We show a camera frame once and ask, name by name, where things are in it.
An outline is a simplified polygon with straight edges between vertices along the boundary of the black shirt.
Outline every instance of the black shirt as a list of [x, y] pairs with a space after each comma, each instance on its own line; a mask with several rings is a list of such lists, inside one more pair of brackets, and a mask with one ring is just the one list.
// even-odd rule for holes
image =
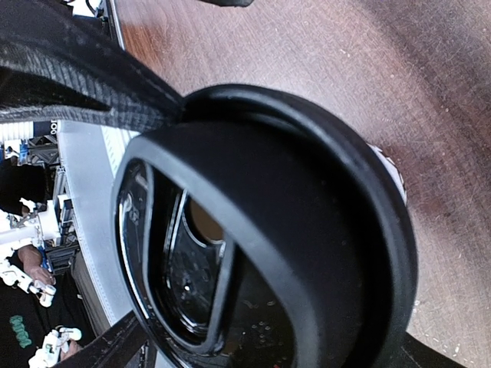
[[[17, 256], [13, 265], [21, 266]], [[69, 274], [56, 277], [56, 295], [49, 308], [33, 294], [5, 285], [0, 280], [0, 366], [29, 367], [28, 361], [42, 346], [44, 337], [57, 326], [76, 327], [82, 332], [81, 346], [94, 339], [82, 300]]]
[[43, 202], [46, 178], [41, 166], [13, 166], [10, 159], [0, 163], [0, 209], [13, 215], [22, 215], [21, 198]]

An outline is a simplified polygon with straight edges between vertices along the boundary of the blue component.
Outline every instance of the blue component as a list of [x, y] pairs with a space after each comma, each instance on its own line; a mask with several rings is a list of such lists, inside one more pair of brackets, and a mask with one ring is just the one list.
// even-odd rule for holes
[[52, 272], [51, 267], [48, 262], [48, 257], [46, 256], [46, 251], [44, 249], [44, 246], [38, 247], [39, 252], [41, 253], [41, 256], [43, 257], [43, 262], [41, 263], [41, 267], [46, 268], [48, 271]]
[[22, 140], [20, 151], [18, 154], [19, 154], [19, 158], [18, 158], [19, 163], [21, 165], [26, 164], [29, 156], [29, 145], [27, 140]]

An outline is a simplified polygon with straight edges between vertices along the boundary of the wooden table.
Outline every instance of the wooden table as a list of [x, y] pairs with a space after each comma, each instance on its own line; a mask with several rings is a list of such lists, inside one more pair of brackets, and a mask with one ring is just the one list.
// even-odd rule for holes
[[117, 0], [127, 50], [187, 94], [241, 82], [337, 114], [403, 172], [420, 253], [410, 332], [491, 366], [491, 3]]

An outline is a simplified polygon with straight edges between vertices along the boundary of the hand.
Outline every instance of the hand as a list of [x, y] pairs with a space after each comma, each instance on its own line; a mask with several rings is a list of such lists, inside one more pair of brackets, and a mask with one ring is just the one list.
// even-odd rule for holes
[[68, 345], [68, 351], [66, 353], [64, 353], [63, 350], [61, 351], [60, 361], [65, 360], [71, 357], [72, 355], [75, 355], [80, 350], [82, 350], [82, 347], [78, 345], [77, 341], [70, 340], [70, 344]]
[[48, 272], [46, 268], [41, 266], [32, 266], [26, 267], [24, 266], [24, 272], [29, 275], [32, 280], [39, 280], [43, 284], [46, 285], [54, 285], [56, 284], [56, 280], [53, 275]]
[[22, 206], [22, 217], [25, 217], [31, 213], [31, 210], [26, 205]]

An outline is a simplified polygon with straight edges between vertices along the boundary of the person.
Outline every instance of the person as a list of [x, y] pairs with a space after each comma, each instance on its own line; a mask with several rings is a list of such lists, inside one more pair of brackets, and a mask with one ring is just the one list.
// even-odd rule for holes
[[68, 352], [61, 352], [61, 360], [95, 339], [74, 279], [68, 273], [53, 276], [41, 266], [41, 253], [32, 245], [20, 248], [9, 261], [33, 280], [54, 285], [57, 290], [52, 305], [46, 308], [33, 293], [26, 294], [0, 281], [0, 366], [29, 367], [29, 359], [56, 327], [76, 327], [82, 332], [80, 341], [71, 341]]
[[47, 197], [42, 166], [18, 166], [16, 156], [0, 163], [0, 209], [3, 212], [25, 217], [30, 211], [21, 202], [22, 198], [44, 204]]

